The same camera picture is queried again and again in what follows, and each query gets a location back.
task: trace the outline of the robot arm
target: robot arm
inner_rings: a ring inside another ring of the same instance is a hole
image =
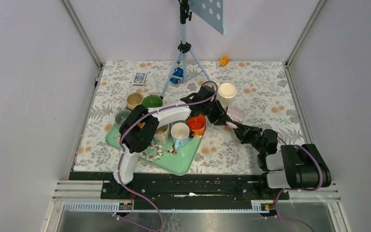
[[[257,160],[259,167],[265,171],[262,175],[260,184],[264,189],[278,188],[314,188],[319,182],[319,173],[315,163],[302,151],[307,150],[312,154],[320,169],[322,170],[322,187],[328,187],[331,183],[329,169],[320,156],[316,146],[313,144],[302,145],[297,149],[293,145],[281,146],[281,151],[277,152],[278,133],[274,130],[262,130],[258,127],[247,126],[234,122],[225,112],[218,100],[206,101],[202,104],[195,104],[211,97],[215,91],[210,86],[202,86],[198,93],[192,93],[187,97],[181,98],[172,107],[164,106],[160,108],[146,109],[138,105],[131,112],[129,117],[120,128],[120,133],[124,134],[141,117],[149,113],[149,110],[157,113],[146,117],[140,128],[135,126],[124,138],[123,146],[128,153],[125,154],[120,168],[122,182],[127,184],[133,179],[134,167],[137,163],[140,152],[147,149],[150,145],[158,127],[179,121],[187,120],[190,116],[195,117],[200,114],[207,116],[210,123],[216,126],[230,126],[234,129],[241,144],[251,144],[258,152]]]

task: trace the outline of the floral tablecloth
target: floral tablecloth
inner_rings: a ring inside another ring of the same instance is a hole
[[[203,61],[210,78],[217,83],[233,83],[238,94],[232,106],[245,111],[244,124],[273,129],[287,143],[303,143],[298,114],[286,80],[282,62],[231,61],[222,67],[218,61]],[[73,170],[110,172],[117,168],[120,151],[105,142],[118,108],[125,106],[133,92],[144,97],[160,95],[172,61],[108,61],[89,115],[82,143],[77,150]],[[190,62],[188,75],[198,73],[196,62]],[[146,72],[144,86],[132,84],[136,72]],[[177,102],[197,92],[206,81],[203,74],[179,85],[169,84],[164,104]],[[199,174],[260,174],[257,151],[251,145],[239,144],[232,129],[207,125],[189,173]],[[165,173],[166,171],[140,161],[135,172]]]

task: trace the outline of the white wall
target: white wall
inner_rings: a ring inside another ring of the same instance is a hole
[[[371,231],[371,1],[328,1],[291,67],[352,231]]]
[[[200,60],[286,60],[318,0],[225,0],[222,36],[197,15],[187,41]],[[181,39],[177,0],[71,0],[105,60],[173,60]]]
[[[41,228],[96,67],[58,0],[0,0],[0,232]]]

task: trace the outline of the tripod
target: tripod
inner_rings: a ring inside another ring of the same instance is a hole
[[[200,75],[201,73],[204,73],[207,79],[211,81],[203,65],[201,65],[198,57],[194,53],[194,50],[191,48],[191,44],[187,43],[187,40],[186,40],[186,21],[187,19],[191,21],[191,17],[192,17],[192,12],[190,12],[190,6],[188,4],[188,0],[178,0],[178,2],[180,3],[181,42],[180,42],[180,45],[178,45],[177,47],[178,49],[177,56],[175,57],[173,65],[171,66],[169,76],[167,77],[166,84],[164,85],[163,92],[161,93],[161,96],[160,96],[161,99],[163,99],[164,94],[166,93],[167,87],[169,85],[170,79],[172,78],[177,79],[178,81],[187,82],[188,80],[193,79],[194,77]],[[197,62],[199,68],[201,69],[201,72],[195,75],[192,75],[191,77],[188,77],[188,74],[187,74],[187,52],[191,53],[194,60]],[[174,69],[176,65],[180,64],[181,58],[183,59],[183,73],[182,75],[174,75]]]

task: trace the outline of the orange mug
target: orange mug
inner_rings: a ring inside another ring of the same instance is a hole
[[[193,136],[202,136],[205,132],[205,117],[203,115],[198,115],[197,117],[192,117],[187,120],[188,127],[190,131],[193,132]]]

